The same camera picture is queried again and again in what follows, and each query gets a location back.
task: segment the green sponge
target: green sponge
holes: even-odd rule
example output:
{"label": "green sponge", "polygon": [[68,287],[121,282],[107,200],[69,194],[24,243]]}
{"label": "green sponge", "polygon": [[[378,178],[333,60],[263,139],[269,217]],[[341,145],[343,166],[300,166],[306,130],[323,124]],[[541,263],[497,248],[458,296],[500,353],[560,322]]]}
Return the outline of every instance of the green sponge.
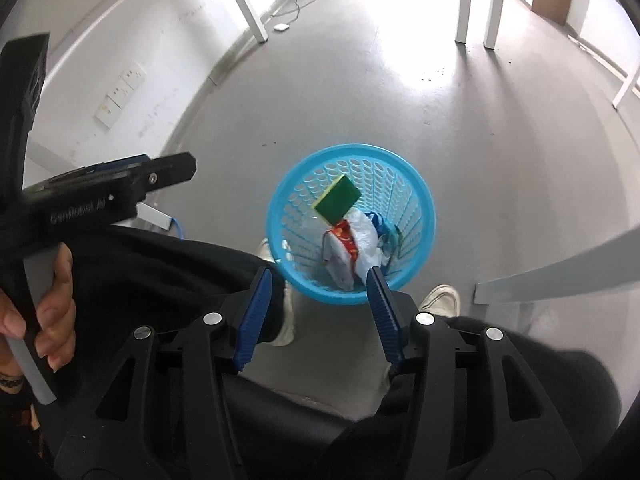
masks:
{"label": "green sponge", "polygon": [[330,225],[335,226],[344,218],[344,215],[361,195],[360,190],[353,185],[353,182],[346,175],[341,175],[324,190],[324,193],[312,207]]}

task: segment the electrical outlet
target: electrical outlet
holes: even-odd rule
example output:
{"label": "electrical outlet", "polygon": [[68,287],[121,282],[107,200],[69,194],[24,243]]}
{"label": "electrical outlet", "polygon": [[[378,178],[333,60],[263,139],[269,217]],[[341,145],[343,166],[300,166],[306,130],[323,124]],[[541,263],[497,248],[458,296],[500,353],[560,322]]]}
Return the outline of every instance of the electrical outlet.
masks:
{"label": "electrical outlet", "polygon": [[134,90],[145,80],[145,70],[135,61],[122,73],[122,80]]}
{"label": "electrical outlet", "polygon": [[113,102],[116,103],[120,108],[124,108],[125,105],[129,102],[131,94],[133,94],[133,90],[131,89],[131,87],[126,84],[122,80],[122,78],[119,78],[115,86],[107,95],[108,97],[113,99]]}
{"label": "electrical outlet", "polygon": [[120,108],[110,97],[105,97],[94,117],[107,128],[113,128],[113,125],[116,123],[121,113],[122,108]]}

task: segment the ribbed blue pad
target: ribbed blue pad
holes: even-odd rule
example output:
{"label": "ribbed blue pad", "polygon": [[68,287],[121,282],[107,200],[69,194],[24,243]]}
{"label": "ribbed blue pad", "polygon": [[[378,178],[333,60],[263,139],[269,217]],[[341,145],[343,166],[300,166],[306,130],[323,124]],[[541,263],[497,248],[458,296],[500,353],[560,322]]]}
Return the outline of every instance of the ribbed blue pad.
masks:
{"label": "ribbed blue pad", "polygon": [[255,346],[258,344],[260,330],[271,301],[271,287],[271,271],[265,269],[253,297],[249,300],[244,319],[238,327],[236,353],[234,354],[234,367],[238,372],[241,372],[254,357]]}
{"label": "ribbed blue pad", "polygon": [[386,296],[387,291],[388,287],[380,283],[373,269],[369,270],[367,273],[367,299],[376,322],[378,336],[385,351],[386,360],[393,365],[399,365],[404,361],[400,343],[400,327],[389,304],[389,298]]}

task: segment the floor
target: floor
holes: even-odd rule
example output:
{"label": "floor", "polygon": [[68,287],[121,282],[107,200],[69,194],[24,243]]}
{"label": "floor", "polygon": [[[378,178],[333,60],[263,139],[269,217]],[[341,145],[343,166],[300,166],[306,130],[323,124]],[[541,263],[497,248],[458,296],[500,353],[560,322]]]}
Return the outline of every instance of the floor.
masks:
{"label": "floor", "polygon": [[[196,177],[159,206],[190,238],[253,251],[270,196],[297,161],[343,142],[393,150],[430,186],[438,222],[430,259],[405,291],[419,301],[450,283],[466,314],[589,349],[628,404],[640,383],[630,358],[640,349],[625,331],[637,290],[471,305],[475,283],[571,256],[640,220],[629,131],[640,101],[617,114],[620,82],[519,0],[505,0],[497,49],[485,50],[487,12],[488,0],[472,1],[466,45],[453,41],[458,0],[318,0],[283,34],[271,20],[269,41],[206,97],[184,134]],[[350,418],[372,413],[386,363],[367,307],[297,296],[296,311],[296,341],[261,345],[246,373]]]}

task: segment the perforated plastic basket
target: perforated plastic basket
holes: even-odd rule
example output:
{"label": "perforated plastic basket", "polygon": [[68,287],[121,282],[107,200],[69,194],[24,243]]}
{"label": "perforated plastic basket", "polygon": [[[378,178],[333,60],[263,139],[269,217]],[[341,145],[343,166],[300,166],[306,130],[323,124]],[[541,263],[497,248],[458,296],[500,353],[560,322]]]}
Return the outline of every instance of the perforated plastic basket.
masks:
{"label": "perforated plastic basket", "polygon": [[436,215],[429,188],[417,171],[393,152],[367,144],[326,148],[299,162],[278,186],[267,213],[271,254],[285,279],[303,294],[331,304],[367,302],[362,284],[345,292],[322,266],[322,227],[311,206],[341,174],[360,189],[356,207],[380,213],[404,238],[386,279],[398,290],[425,263],[435,236]]}

